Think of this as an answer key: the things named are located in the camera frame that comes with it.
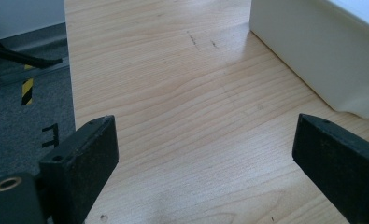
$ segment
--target screw hole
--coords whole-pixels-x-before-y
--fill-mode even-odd
[[[13,189],[21,183],[20,177],[10,177],[0,182],[0,192]]]
[[[61,161],[63,159],[63,157],[61,156],[55,156],[52,158],[53,161]]]

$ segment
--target wooden floor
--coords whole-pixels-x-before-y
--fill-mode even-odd
[[[369,119],[310,90],[250,4],[65,0],[77,128],[115,115],[121,154],[86,223],[346,223],[292,160],[296,122],[369,140]]]

